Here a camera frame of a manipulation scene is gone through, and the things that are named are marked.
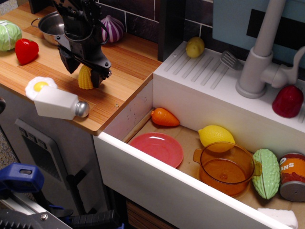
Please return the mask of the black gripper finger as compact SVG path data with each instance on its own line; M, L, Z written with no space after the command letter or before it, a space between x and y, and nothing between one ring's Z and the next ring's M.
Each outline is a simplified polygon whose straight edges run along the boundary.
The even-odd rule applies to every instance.
M91 82L94 88L98 88L102 81L105 80L105 75L103 72L98 72L96 70L91 70Z
M64 49L59 49L59 53L60 53L61 61L64 64L66 70L70 74L74 73L74 71L78 68L80 63L77 60L75 60L75 58L71 54L67 53Z

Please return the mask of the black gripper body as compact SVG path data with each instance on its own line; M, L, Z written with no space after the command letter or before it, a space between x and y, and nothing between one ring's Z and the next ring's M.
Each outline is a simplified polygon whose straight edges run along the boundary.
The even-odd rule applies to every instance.
M59 35L56 38L59 49L64 49L71 54L80 64L89 67L91 70L103 72L105 77L111 75L111 62L102 52L102 46L108 42L102 39L102 33L91 33L82 40L73 40L66 34Z

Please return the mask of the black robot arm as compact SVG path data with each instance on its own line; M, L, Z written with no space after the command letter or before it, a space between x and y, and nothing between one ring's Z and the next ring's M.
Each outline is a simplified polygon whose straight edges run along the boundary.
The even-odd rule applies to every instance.
M55 41L65 68L73 73L80 64L89 67L93 87L98 88L111 75L111 62L102 52L109 33L103 38L100 6L93 0L54 0L53 5L64 23L64 34Z

